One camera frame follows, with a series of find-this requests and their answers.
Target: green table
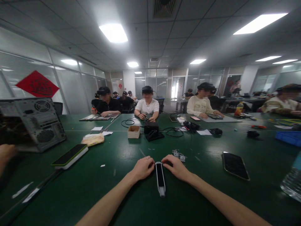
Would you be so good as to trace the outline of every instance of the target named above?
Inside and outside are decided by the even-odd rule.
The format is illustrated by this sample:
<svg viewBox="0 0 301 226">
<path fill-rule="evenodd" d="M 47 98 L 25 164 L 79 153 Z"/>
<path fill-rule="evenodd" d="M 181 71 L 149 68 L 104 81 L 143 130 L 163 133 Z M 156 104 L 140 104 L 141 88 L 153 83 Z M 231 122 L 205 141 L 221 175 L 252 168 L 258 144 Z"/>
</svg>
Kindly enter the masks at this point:
<svg viewBox="0 0 301 226">
<path fill-rule="evenodd" d="M 173 149 L 179 149 L 187 156 L 185 166 L 191 172 L 246 205 L 272 225 L 297 225 L 300 222 L 301 203 L 284 194 L 279 185 L 290 170 L 299 148 L 274 139 L 276 131 L 280 129 L 266 121 L 274 115 L 256 113 L 253 116 L 261 120 L 243 120 L 243 123 L 197 122 L 204 129 L 222 129 L 220 138 L 188 132 L 184 132 L 183 137 L 174 138 L 163 132 L 165 138 L 148 142 L 143 134 L 140 139 L 127 139 L 127 128 L 121 126 L 121 122 L 133 115 L 123 114 L 108 127 L 114 133 L 105 136 L 103 144 L 90 147 L 76 164 L 53 180 L 23 210 L 13 225 L 74 225 L 133 168 L 138 159 L 150 155 L 155 161 L 161 161 Z M 50 163 L 80 143 L 82 137 L 90 133 L 87 130 L 108 123 L 79 122 L 81 118 L 82 115 L 61 117 L 68 138 L 66 141 L 45 153 L 23 153 L 13 159 L 1 178 L 4 185 L 0 188 L 0 214 L 52 173 L 54 169 Z M 179 126 L 169 120 L 169 114 L 161 114 L 157 121 L 160 129 Z M 265 130 L 258 130 L 262 141 L 247 138 L 243 132 L 249 128 L 242 124 L 255 123 L 267 126 Z M 72 124 L 76 131 L 71 131 Z M 221 157 L 223 151 L 244 159 L 250 181 L 243 181 L 225 172 Z M 168 222 L 168 225 L 231 225 L 195 189 L 176 179 L 168 170 L 164 170 L 164 176 L 165 198 L 160 198 L 156 174 L 152 173 L 132 188 L 111 224 L 163 225 Z M 32 181 L 34 183 L 25 192 L 15 199 L 11 198 Z"/>
</svg>

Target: small cardboard box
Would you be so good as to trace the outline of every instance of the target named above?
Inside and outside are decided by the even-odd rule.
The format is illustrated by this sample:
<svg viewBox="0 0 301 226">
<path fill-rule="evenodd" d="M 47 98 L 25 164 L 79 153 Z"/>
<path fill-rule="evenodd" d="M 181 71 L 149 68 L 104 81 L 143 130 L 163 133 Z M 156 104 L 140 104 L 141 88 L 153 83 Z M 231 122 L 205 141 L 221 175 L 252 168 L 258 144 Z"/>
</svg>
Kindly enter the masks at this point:
<svg viewBox="0 0 301 226">
<path fill-rule="evenodd" d="M 128 138 L 138 139 L 140 136 L 140 126 L 130 126 L 128 129 Z"/>
</svg>

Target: computer tower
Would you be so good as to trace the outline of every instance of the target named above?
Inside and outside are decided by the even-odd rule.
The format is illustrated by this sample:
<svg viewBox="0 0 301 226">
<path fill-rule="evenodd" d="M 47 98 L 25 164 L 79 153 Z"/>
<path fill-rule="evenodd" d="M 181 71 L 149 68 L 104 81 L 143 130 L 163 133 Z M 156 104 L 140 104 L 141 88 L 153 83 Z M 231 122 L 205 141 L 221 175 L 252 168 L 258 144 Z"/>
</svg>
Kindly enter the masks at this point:
<svg viewBox="0 0 301 226">
<path fill-rule="evenodd" d="M 18 151 L 44 152 L 66 139 L 51 98 L 0 100 L 0 144 Z"/>
</svg>

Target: ceiling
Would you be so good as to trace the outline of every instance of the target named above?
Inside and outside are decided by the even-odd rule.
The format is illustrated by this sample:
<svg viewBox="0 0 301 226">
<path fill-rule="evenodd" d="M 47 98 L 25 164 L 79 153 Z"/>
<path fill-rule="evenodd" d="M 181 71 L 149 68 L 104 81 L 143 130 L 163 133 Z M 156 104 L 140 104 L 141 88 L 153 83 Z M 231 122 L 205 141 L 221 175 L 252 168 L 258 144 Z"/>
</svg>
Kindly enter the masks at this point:
<svg viewBox="0 0 301 226">
<path fill-rule="evenodd" d="M 153 18 L 154 0 L 0 0 L 0 25 L 104 71 L 240 66 L 301 59 L 300 0 L 176 0 L 172 17 Z M 262 30 L 233 35 L 264 13 L 289 13 Z M 110 43 L 98 28 L 120 22 L 128 42 Z M 276 60 L 255 60 L 272 55 Z M 150 62 L 158 57 L 158 62 Z"/>
</svg>

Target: plastic bottle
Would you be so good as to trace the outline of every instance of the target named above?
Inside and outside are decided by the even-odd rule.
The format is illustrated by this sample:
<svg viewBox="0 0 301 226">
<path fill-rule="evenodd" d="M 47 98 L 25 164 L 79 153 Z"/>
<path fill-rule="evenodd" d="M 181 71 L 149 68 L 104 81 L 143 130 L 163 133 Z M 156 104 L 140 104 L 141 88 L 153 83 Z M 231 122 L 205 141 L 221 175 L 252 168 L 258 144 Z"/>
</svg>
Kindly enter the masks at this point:
<svg viewBox="0 0 301 226">
<path fill-rule="evenodd" d="M 291 171 L 285 176 L 280 187 L 290 197 L 301 202 L 301 152 L 299 152 Z"/>
<path fill-rule="evenodd" d="M 241 115 L 243 108 L 244 108 L 244 104 L 242 102 L 240 102 L 236 107 L 236 111 L 235 111 L 234 115 L 237 115 L 237 116 Z"/>
</svg>

